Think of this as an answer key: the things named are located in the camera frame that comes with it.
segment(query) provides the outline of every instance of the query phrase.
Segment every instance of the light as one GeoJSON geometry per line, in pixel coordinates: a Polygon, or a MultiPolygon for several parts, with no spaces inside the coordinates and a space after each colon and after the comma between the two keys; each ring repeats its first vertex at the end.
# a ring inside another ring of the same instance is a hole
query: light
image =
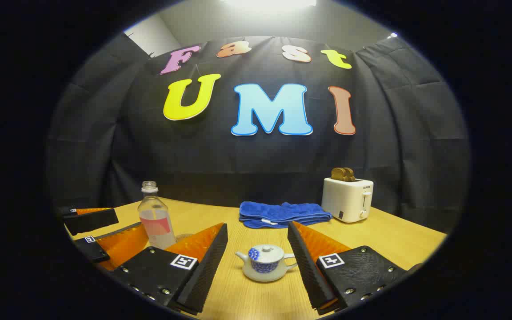
{"type": "Polygon", "coordinates": [[[228,4],[232,4],[242,8],[268,8],[272,10],[277,9],[295,9],[304,8],[307,6],[315,6],[317,0],[221,0],[228,4]]]}

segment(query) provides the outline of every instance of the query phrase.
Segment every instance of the blue towel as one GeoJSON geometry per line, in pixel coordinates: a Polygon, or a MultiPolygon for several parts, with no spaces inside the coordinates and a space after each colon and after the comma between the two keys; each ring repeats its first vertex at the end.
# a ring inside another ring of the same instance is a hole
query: blue towel
{"type": "Polygon", "coordinates": [[[304,225],[329,221],[331,213],[315,203],[270,205],[244,201],[240,204],[240,221],[249,228],[287,228],[288,222],[297,221],[304,225]]]}

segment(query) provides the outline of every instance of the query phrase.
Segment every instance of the orange gripper pad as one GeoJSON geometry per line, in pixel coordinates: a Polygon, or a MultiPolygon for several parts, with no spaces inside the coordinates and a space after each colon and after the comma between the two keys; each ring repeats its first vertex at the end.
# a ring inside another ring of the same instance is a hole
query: orange gripper pad
{"type": "Polygon", "coordinates": [[[199,259],[199,262],[201,262],[223,224],[224,222],[221,222],[203,231],[195,233],[194,235],[187,237],[174,245],[171,245],[170,247],[166,248],[165,251],[169,251],[177,255],[185,255],[197,258],[199,259]]]}
{"type": "Polygon", "coordinates": [[[108,210],[108,209],[111,209],[111,208],[86,208],[86,209],[76,209],[76,214],[80,216],[80,215],[85,215],[85,214],[87,214],[87,213],[98,212],[98,211],[108,210]]]}
{"type": "MultiPolygon", "coordinates": [[[[294,221],[293,224],[295,225],[297,231],[299,231],[299,234],[301,235],[301,238],[305,243],[305,247],[307,248],[309,255],[311,255],[313,263],[315,263],[315,261],[319,259],[319,256],[331,255],[333,253],[341,253],[351,249],[350,247],[347,247],[347,245],[344,245],[339,241],[335,241],[330,237],[327,237],[323,233],[315,231],[310,227],[306,227],[301,223],[297,223],[296,221],[294,221]]],[[[337,298],[323,304],[321,307],[319,307],[319,309],[327,308],[334,304],[335,302],[337,302],[337,298]]]]}
{"type": "Polygon", "coordinates": [[[120,233],[96,239],[110,256],[110,260],[102,261],[100,265],[108,271],[114,270],[140,253],[148,243],[148,239],[146,229],[141,223],[120,233]]]}

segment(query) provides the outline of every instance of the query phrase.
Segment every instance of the blue floral pattern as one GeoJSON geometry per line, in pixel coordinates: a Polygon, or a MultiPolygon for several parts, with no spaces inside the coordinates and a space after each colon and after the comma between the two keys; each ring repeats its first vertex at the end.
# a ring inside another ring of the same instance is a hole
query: blue floral pattern
{"type": "Polygon", "coordinates": [[[260,255],[260,253],[258,252],[258,250],[254,249],[254,248],[251,248],[250,250],[248,250],[248,257],[250,257],[252,260],[258,260],[259,255],[260,255]]]}
{"type": "Polygon", "coordinates": [[[257,263],[254,261],[250,261],[250,263],[252,263],[252,268],[254,270],[256,270],[256,272],[270,273],[270,272],[274,271],[276,269],[276,267],[278,267],[279,261],[274,262],[274,263],[257,263]]]}

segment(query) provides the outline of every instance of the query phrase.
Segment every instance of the teapot lid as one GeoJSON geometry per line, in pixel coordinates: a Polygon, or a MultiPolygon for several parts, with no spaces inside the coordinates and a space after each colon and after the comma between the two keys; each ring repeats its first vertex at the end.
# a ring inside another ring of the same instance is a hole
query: teapot lid
{"type": "Polygon", "coordinates": [[[261,244],[248,250],[248,257],[258,263],[274,263],[284,257],[284,251],[277,245],[261,244]]]}

